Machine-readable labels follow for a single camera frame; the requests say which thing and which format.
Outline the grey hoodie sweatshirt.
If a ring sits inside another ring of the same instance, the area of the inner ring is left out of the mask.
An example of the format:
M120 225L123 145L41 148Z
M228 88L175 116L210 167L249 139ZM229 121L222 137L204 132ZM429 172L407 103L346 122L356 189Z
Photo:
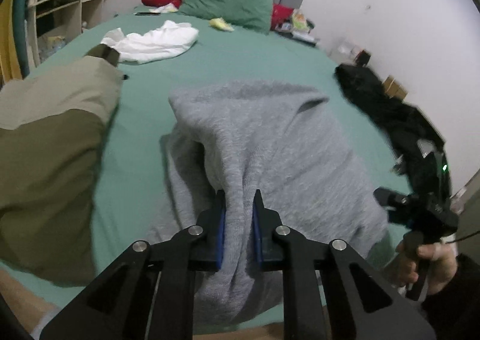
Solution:
M178 88L168 101L176 124L162 140L167 196L150 241L193 225L217 191L226 197L223 262L197 277L195 327L239 324L281 302L281 275L254 258L256 192L306 238L341 238L366 256L384 237L386 213L366 169L316 88L230 81Z

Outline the black clothes pile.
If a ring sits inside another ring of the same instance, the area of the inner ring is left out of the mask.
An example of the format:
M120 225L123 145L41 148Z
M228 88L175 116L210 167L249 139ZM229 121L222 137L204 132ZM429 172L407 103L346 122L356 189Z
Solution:
M384 92L377 75L367 67L341 64L335 77L345 96L389 139L396 156L394 171L408 178L414 193L452 195L444 140L417 107Z

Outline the cardboard box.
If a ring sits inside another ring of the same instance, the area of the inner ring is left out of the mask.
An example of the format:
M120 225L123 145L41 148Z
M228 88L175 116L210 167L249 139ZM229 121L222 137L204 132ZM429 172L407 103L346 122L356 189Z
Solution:
M389 75L382 83L383 90L386 96L404 100L408 95L405 88L391 75Z

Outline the olive beige folded jacket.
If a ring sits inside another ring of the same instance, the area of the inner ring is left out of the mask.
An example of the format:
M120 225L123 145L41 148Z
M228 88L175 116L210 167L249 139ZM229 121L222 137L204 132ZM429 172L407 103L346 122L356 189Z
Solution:
M119 60L100 44L1 89L1 259L60 285L95 276L90 222Z

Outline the snack bag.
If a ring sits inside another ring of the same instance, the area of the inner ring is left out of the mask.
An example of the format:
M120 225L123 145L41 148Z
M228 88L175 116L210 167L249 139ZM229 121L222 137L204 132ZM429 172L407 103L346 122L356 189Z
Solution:
M307 17L300 11L300 9L295 9L291 16L290 22L294 31L310 33L312 29L310 21Z

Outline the green bed sheet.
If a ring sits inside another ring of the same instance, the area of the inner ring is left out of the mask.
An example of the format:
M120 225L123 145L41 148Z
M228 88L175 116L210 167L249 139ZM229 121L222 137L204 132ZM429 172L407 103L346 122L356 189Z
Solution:
M407 191L404 177L393 172L394 156L386 139L344 97L334 77L335 63L320 49L241 27L216 31L199 18L198 42L179 57L147 64L125 64L126 84L120 109L106 142L95 198L92 230L97 267L105 267L151 221L166 214L168 200L160 144L175 121L168 94L230 80L278 80L319 89L343 128L354 153L363 160L374 186Z

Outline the white garment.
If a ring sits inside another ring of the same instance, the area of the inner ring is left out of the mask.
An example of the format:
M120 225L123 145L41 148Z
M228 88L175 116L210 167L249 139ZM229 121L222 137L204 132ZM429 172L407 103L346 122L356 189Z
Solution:
M143 35L125 35L121 28L111 30L101 43L117 51L121 62L146 64L182 55L193 47L198 37L199 30L190 23L167 20L161 27Z

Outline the green pillow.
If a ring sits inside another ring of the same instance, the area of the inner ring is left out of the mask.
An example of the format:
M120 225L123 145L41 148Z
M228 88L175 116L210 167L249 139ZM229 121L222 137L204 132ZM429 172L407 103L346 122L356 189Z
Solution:
M224 21L268 34L271 28L273 0L181 0L184 15Z

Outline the yellow small cloth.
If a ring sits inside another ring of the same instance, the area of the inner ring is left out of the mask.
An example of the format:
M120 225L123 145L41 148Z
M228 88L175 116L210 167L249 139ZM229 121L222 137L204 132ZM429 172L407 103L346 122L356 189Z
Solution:
M209 21L209 26L218 30L218 31L225 31L225 32L233 32L234 28L224 21L223 18L213 18Z

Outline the black phone on bed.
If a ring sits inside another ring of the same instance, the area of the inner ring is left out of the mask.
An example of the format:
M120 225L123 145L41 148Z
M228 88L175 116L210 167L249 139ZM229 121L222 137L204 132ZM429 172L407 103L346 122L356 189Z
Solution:
M159 16L161 13L152 13L152 12L136 12L135 16Z

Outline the beige computer desk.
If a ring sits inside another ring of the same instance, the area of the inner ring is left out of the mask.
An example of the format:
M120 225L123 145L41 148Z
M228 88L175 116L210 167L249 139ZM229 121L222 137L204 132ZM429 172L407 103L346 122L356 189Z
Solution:
M25 21L28 68L42 62L49 37L69 43L102 21L105 0L27 0Z

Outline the teal curtain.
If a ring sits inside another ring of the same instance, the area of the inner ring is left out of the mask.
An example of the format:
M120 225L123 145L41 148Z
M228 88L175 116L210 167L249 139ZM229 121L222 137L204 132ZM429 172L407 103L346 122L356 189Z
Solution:
M12 30L16 47L16 55L20 73L25 78L29 75L29 61L26 43L26 0L13 0L12 2Z

